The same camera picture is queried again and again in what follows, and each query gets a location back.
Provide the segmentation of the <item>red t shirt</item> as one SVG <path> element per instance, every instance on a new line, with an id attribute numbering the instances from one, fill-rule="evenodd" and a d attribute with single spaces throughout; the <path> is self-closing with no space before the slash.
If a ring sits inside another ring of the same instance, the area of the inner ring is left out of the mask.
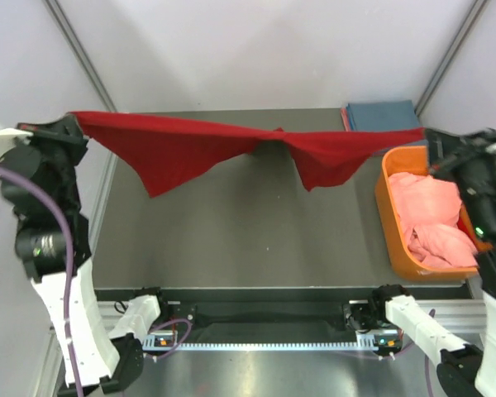
<path id="1" fill-rule="evenodd" d="M 83 133 L 124 160 L 155 198 L 264 141 L 285 144 L 303 187 L 344 184 L 374 153 L 419 141 L 421 127 L 390 132 L 267 131 L 174 117 L 75 112 Z"/>

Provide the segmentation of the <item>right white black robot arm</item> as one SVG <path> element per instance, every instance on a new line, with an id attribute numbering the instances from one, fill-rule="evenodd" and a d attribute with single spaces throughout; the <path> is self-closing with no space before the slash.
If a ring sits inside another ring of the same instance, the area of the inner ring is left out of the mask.
<path id="1" fill-rule="evenodd" d="M 477 254 L 481 314 L 473 343 L 444 317 L 429 309 L 401 285 L 383 285 L 369 298 L 371 321 L 403 331 L 427 358 L 427 371 L 446 396 L 496 396 L 496 130 L 464 135 L 428 128 L 428 170 L 453 182 L 475 235 L 490 247 Z"/>

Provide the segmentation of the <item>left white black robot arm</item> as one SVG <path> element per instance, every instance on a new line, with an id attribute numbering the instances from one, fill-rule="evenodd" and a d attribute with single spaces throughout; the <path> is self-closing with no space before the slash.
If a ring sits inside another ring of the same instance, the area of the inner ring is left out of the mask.
<path id="1" fill-rule="evenodd" d="M 171 316 L 156 289 L 136 294 L 114 329 L 93 287 L 89 223 L 76 169 L 88 149 L 72 115 L 0 130 L 0 193 L 17 219 L 14 251 L 41 298 L 63 355 L 62 396 L 126 390 L 143 371 L 143 342 Z"/>

